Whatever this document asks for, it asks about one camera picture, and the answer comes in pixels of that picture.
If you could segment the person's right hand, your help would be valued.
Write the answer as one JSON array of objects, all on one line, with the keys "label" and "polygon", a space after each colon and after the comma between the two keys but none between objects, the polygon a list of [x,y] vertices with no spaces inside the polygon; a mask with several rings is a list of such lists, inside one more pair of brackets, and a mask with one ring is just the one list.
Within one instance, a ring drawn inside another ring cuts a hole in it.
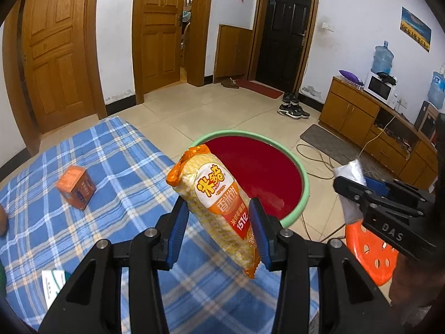
[{"label": "person's right hand", "polygon": [[416,309],[431,305],[443,286],[443,262],[420,262],[399,253],[389,289],[391,306],[404,323]]}]

